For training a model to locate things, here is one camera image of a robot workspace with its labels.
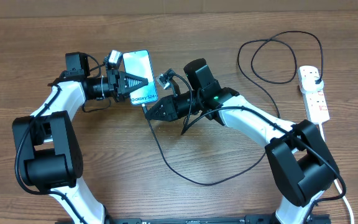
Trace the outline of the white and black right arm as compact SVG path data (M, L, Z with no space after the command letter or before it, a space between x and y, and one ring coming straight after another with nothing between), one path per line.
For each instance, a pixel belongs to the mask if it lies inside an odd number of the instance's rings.
M173 88L172 95L144 108L147 121L175 121L197 115L236 129L265 149L272 175L283 198L271 215L261 215L265 223L330 223L329 217L313 215L323 201L323 193L335 180L342 181L339 168L319 129L311 121L298 124L272 116L249 103L232 88L221 87L204 58L184 67L183 81L188 92L180 93L173 81L176 73L168 69L158 82Z

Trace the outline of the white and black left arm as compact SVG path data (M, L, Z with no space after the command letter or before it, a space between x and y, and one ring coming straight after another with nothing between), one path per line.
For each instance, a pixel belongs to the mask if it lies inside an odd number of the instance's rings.
M29 116L16 118L12 133L16 147L14 172L19 186L32 195L49 195L71 216L72 223L113 223L83 178L83 156L72 120L89 100L120 102L148 85L148 79L120 71L122 53L113 50L91 76L83 52L65 55L66 69L48 86L51 94Z

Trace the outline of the blue Galaxy smartphone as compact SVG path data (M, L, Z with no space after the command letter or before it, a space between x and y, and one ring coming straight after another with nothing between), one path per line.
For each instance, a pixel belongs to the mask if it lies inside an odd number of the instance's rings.
M157 101L158 93L149 52L147 50L126 52L123 54L123 61L126 73L135 76L135 79L129 78L127 84L130 87L143 85L130 93L131 103L141 105Z

